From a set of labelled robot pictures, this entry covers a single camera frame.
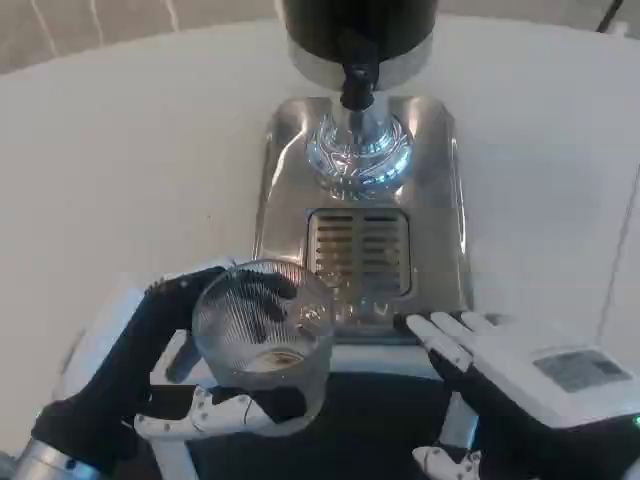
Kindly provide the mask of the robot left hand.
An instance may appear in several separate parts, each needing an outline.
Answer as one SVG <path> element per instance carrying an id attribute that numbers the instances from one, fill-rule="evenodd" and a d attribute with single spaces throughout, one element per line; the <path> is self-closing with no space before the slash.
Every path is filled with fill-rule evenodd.
<path id="1" fill-rule="evenodd" d="M 191 326 L 210 287 L 239 285 L 273 322 L 283 322 L 280 300 L 295 298 L 295 284 L 279 273 L 213 267 L 149 286 L 101 366 L 75 395 L 39 414 L 31 438 L 102 474 L 135 452 L 133 419 L 150 395 L 150 374 L 178 330 Z"/>

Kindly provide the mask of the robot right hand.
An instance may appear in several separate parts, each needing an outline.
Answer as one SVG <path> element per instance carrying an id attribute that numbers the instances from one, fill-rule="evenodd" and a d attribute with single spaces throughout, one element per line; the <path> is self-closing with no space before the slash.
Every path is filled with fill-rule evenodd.
<path id="1" fill-rule="evenodd" d="M 536 479 L 639 476 L 639 375 L 549 323 L 476 311 L 399 314 L 437 375 Z"/>

